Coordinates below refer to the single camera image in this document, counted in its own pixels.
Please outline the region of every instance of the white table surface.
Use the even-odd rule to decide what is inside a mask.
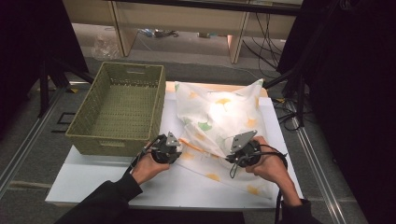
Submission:
[[[269,98],[260,98],[268,143],[282,153],[288,153],[276,113]],[[177,118],[176,96],[165,94],[160,133],[181,136],[183,124]],[[72,146],[59,172],[47,203],[75,205],[107,180],[121,178],[132,158],[81,155]],[[302,197],[290,156],[289,173]],[[141,186],[143,193],[130,201],[133,207],[146,209],[242,211],[276,207],[278,188],[274,185],[272,199],[263,198],[198,175],[177,164]]]

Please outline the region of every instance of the gray floor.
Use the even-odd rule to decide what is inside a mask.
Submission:
[[[112,27],[75,25],[75,30],[90,72],[95,74],[101,62],[91,55],[93,42],[97,34],[114,38]],[[259,47],[252,42],[251,38],[246,38],[246,41],[250,47],[258,51]],[[280,40],[274,40],[274,42],[279,48],[282,48],[284,44]],[[265,54],[265,58],[271,59],[269,54]],[[211,36],[206,39],[199,38],[194,33],[180,32],[179,37],[164,38],[148,38],[139,35],[129,57],[117,60],[164,64],[168,77],[173,80],[245,85],[259,77],[270,80],[270,77],[279,76],[270,66],[261,63],[260,68],[265,71],[265,75],[270,77],[263,75],[258,70],[257,57],[245,47],[241,49],[238,64],[231,64],[224,36]],[[70,79],[77,80],[74,76],[70,76]],[[281,97],[282,86],[283,83],[280,83],[271,88],[268,91],[270,97]],[[36,139],[30,153],[0,201],[0,223],[53,223],[68,210],[68,208],[44,202],[71,147],[70,142],[62,133],[52,131],[67,128],[65,125],[57,124],[57,121],[63,112],[77,111],[87,93],[87,88],[89,86],[82,85],[77,93],[66,92],[59,99],[43,132]],[[21,106],[15,119],[10,122],[6,138],[0,142],[0,173],[6,169],[14,152],[36,121],[39,109],[37,86],[32,88],[30,95],[31,100]],[[282,116],[284,111],[277,109],[276,113]],[[304,118],[305,130],[332,192],[341,206],[346,223],[367,223],[340,170],[332,161],[332,153],[320,127],[315,123],[315,116],[309,114]],[[312,202],[313,215],[323,223],[332,223],[329,209],[323,200],[297,132],[287,131],[283,124],[281,124],[281,129],[302,192]],[[273,210],[244,212],[244,215],[247,224],[274,222]]]

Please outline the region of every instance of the hand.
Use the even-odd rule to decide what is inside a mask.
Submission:
[[[146,154],[140,159],[136,167],[132,170],[131,175],[134,177],[138,185],[149,181],[155,175],[162,171],[169,170],[168,163],[161,164],[152,159],[151,153]]]
[[[256,136],[253,140],[258,141],[260,145],[268,146],[268,143],[262,136]],[[261,146],[261,151],[273,152],[274,150],[270,147]],[[298,206],[302,204],[297,194],[297,190],[294,187],[294,183],[289,176],[288,170],[278,156],[262,155],[259,162],[252,166],[247,166],[246,171],[276,183],[283,194],[283,199],[286,205]]]

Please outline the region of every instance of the olive green basket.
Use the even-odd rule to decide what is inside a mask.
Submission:
[[[165,85],[161,65],[102,63],[66,136],[84,155],[136,156],[159,134]]]

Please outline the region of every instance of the white fabric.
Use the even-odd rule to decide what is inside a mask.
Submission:
[[[273,183],[238,168],[230,178],[233,137],[256,130],[266,137],[259,98],[262,79],[238,91],[212,91],[190,83],[175,82],[177,116],[184,122],[180,137],[179,165],[221,183],[271,198]]]
[[[266,137],[259,97],[262,79],[238,91],[212,91],[175,82],[177,116],[185,124],[183,138],[211,154],[226,158],[233,137],[256,130]]]

